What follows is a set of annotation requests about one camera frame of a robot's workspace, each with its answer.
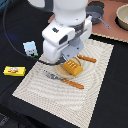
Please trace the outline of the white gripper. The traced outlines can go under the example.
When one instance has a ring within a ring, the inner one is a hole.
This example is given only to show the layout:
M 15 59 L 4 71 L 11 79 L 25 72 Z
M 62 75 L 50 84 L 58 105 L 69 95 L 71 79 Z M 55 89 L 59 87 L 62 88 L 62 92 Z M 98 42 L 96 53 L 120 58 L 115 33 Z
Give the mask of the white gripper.
M 76 26 L 60 25 L 53 20 L 43 31 L 43 53 L 50 65 L 61 64 L 76 56 L 83 48 L 83 41 L 92 31 L 92 17 Z

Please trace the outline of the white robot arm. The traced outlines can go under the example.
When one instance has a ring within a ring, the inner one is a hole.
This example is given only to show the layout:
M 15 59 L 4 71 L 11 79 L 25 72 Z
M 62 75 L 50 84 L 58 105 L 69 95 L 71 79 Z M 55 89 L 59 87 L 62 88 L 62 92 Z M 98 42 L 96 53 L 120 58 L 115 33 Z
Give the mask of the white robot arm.
M 55 17 L 42 31 L 43 54 L 47 65 L 64 63 L 83 48 L 92 31 L 91 16 L 86 16 L 88 0 L 28 0 L 35 8 L 53 12 Z

